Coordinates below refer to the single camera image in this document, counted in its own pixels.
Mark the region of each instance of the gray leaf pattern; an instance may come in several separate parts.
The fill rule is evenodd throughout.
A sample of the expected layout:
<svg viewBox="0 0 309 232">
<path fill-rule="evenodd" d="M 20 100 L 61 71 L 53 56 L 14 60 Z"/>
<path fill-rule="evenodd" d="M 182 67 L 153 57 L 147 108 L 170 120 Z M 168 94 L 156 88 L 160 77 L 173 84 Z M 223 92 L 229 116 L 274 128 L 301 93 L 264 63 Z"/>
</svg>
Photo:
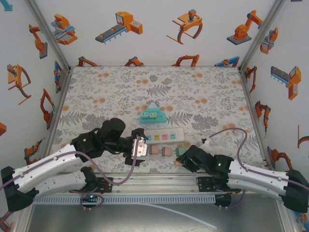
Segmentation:
<svg viewBox="0 0 309 232">
<path fill-rule="evenodd" d="M 250 130 L 241 151 L 244 163 L 264 167 L 246 99 L 236 68 L 217 67 L 75 67 L 70 79 L 63 111 L 54 136 L 55 152 L 79 134 L 100 128 L 110 118 L 126 124 L 122 137 L 136 128 L 158 129 L 181 127 L 185 142 L 159 145 L 172 147 L 172 157 L 148 155 L 135 168 L 137 173 L 189 173 L 175 166 L 177 146 L 201 145 L 201 139 L 229 123 Z M 167 117 L 166 123 L 141 124 L 144 109 L 154 102 Z M 211 140 L 213 154 L 236 157 L 242 133 L 230 132 Z M 127 173 L 121 155 L 104 152 L 95 162 L 107 173 Z M 80 166 L 65 171 L 80 170 Z"/>
</svg>

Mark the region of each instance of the robot clamp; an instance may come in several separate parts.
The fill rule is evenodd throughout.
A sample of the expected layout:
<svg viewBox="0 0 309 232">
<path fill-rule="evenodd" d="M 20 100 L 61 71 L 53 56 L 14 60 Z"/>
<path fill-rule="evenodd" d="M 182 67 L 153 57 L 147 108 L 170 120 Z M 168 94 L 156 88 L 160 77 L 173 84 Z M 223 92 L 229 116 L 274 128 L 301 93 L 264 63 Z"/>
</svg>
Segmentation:
<svg viewBox="0 0 309 232">
<path fill-rule="evenodd" d="M 79 192 L 93 191 L 98 185 L 98 179 L 90 167 L 83 167 L 71 174 L 54 176 L 65 168 L 86 162 L 87 158 L 78 152 L 85 153 L 91 159 L 100 157 L 105 150 L 112 154 L 123 153 L 125 164 L 133 165 L 136 161 L 135 166 L 139 166 L 144 160 L 136 160 L 136 157 L 145 156 L 147 151 L 144 129 L 135 129 L 130 137 L 123 138 L 121 134 L 125 127 L 122 120 L 112 118 L 104 121 L 101 128 L 80 134 L 61 150 L 34 164 L 18 169 L 9 166 L 3 168 L 1 177 L 9 211 L 24 209 L 34 200 L 57 192 L 71 189 L 78 189 Z M 191 172 L 205 170 L 213 177 L 214 186 L 218 190 L 246 189 L 283 201 L 291 210 L 307 212 L 309 192 L 291 183 L 309 187 L 309 183 L 299 171 L 291 170 L 286 173 L 247 164 L 244 166 L 240 160 L 232 157 L 213 156 L 208 153 L 208 142 L 203 140 L 200 147 L 192 145 L 176 161 Z"/>
</svg>

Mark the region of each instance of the white cable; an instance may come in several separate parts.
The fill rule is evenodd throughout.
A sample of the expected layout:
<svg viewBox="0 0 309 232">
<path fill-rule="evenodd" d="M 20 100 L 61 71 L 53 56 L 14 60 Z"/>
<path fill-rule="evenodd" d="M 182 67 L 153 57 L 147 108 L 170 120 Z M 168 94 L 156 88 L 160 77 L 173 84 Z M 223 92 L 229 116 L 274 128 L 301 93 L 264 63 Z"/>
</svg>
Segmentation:
<svg viewBox="0 0 309 232">
<path fill-rule="evenodd" d="M 202 223 L 202 224 L 204 224 L 204 225 L 206 225 L 206 226 L 209 226 L 209 227 L 211 227 L 211 228 L 217 230 L 217 227 L 216 227 L 216 226 L 213 226 L 213 225 L 211 225 L 211 224 L 209 224 L 209 223 L 207 223 L 207 222 L 204 222 L 204 221 L 202 221 L 202 220 L 200 220 L 200 219 L 197 219 L 196 217 L 193 217 L 193 216 L 184 214 L 184 213 L 179 212 L 179 211 L 176 211 L 176 210 L 172 210 L 172 209 L 169 209 L 169 208 L 166 208 L 166 207 L 163 207 L 163 206 L 159 206 L 159 205 L 155 205 L 155 204 L 138 203 L 138 205 L 145 205 L 145 206 L 155 207 L 155 208 L 159 208 L 159 209 L 164 209 L 164 210 L 173 212 L 173 213 L 175 213 L 175 214 L 179 214 L 179 215 L 185 216 L 185 217 L 187 217 L 187 218 L 193 219 L 193 220 L 195 220 L 195 221 L 197 221 L 197 222 L 199 222 L 199 223 Z"/>
</svg>

